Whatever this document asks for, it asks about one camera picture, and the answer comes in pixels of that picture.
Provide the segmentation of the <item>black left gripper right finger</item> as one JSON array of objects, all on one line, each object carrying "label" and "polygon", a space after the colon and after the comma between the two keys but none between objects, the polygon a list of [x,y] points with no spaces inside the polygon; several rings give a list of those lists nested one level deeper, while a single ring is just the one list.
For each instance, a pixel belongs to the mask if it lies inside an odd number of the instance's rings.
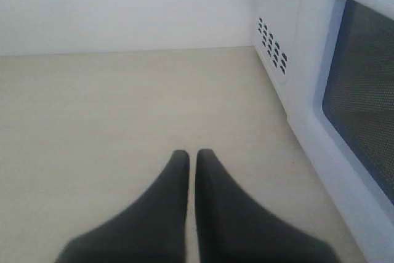
[{"label": "black left gripper right finger", "polygon": [[213,150],[196,159],[195,214],[201,262],[325,262],[324,242],[251,198]]}]

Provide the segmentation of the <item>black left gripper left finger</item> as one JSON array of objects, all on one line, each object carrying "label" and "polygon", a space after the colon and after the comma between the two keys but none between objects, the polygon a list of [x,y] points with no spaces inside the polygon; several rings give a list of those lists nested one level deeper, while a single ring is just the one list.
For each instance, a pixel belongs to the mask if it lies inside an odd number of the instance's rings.
[{"label": "black left gripper left finger", "polygon": [[173,151],[156,180],[125,210],[72,239],[57,262],[185,262],[190,157]]}]

